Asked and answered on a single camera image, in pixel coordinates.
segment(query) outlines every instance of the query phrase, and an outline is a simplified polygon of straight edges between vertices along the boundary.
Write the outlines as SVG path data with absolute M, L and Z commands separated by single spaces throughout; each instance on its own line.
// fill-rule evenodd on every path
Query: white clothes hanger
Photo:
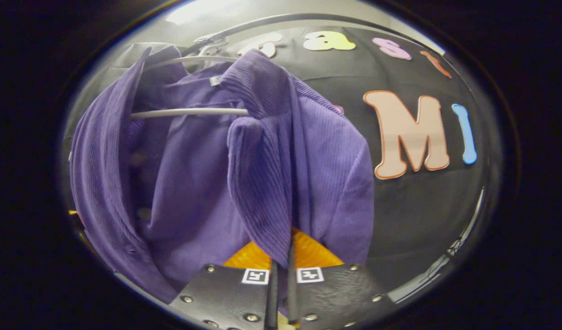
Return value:
M 183 62 L 195 62 L 195 61 L 225 61 L 225 62 L 236 62 L 236 58 L 229 58 L 226 56 L 188 56 L 186 58 L 177 58 L 166 60 L 164 62 L 156 63 L 145 67 L 143 71 L 148 71 L 155 69 L 157 67 L 162 67 L 165 65 L 170 65 L 174 63 Z M 165 110 L 154 110 L 154 111 L 143 111 L 137 112 L 130 115 L 131 119 L 138 118 L 154 118 L 154 117 L 169 117 L 169 116 L 183 116 L 183 115 L 239 115 L 247 116 L 248 111 L 246 109 L 234 109 L 226 107 L 193 107 L 187 109 L 165 109 Z

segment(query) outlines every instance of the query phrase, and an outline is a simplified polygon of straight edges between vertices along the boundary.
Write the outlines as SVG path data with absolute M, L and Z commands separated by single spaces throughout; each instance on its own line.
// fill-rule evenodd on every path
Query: corduroy texture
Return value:
M 373 169 L 354 126 L 257 50 L 193 75 L 180 64 L 142 73 L 178 56 L 145 51 L 78 123 L 72 192 L 108 265 L 169 303 L 203 264 L 223 264 L 251 240 L 285 267 L 292 226 L 345 263 L 363 263 Z M 245 108 L 250 117 L 129 118 L 174 107 Z

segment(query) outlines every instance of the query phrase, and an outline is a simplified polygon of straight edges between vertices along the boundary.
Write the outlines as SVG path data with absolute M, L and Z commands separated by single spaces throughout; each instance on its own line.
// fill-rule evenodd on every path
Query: purple fabric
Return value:
M 224 263 L 250 240 L 286 267 L 291 226 L 346 263 L 365 262 L 369 147 L 333 105 L 256 50 L 193 75 L 180 64 L 142 73 L 180 56 L 149 51 L 92 103 L 73 140 L 76 208 L 104 261 L 165 303 L 202 265 Z M 249 117 L 130 120 L 176 107 Z

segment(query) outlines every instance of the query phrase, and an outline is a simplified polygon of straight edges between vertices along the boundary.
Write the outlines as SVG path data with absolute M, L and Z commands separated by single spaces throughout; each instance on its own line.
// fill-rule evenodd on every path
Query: black leather pad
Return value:
M 225 330 L 263 330 L 269 285 L 243 283 L 245 271 L 204 265 L 170 306 L 203 321 L 207 328 L 217 324 Z
M 318 271 L 302 273 L 300 279 L 297 270 L 300 330 L 357 328 L 388 314 L 394 306 L 369 270 L 361 265 L 339 265 Z M 323 280 L 301 282 L 320 278 Z

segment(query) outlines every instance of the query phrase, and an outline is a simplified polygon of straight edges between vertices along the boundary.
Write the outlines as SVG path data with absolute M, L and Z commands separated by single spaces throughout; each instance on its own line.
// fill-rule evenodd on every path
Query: letter m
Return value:
M 401 157 L 400 146 L 405 149 L 413 171 L 419 171 L 426 148 L 426 169 L 436 171 L 449 165 L 438 100 L 420 96 L 417 120 L 392 92 L 373 90 L 364 95 L 364 101 L 375 108 L 381 128 L 382 160 L 375 168 L 377 178 L 385 180 L 405 174 L 407 163 Z

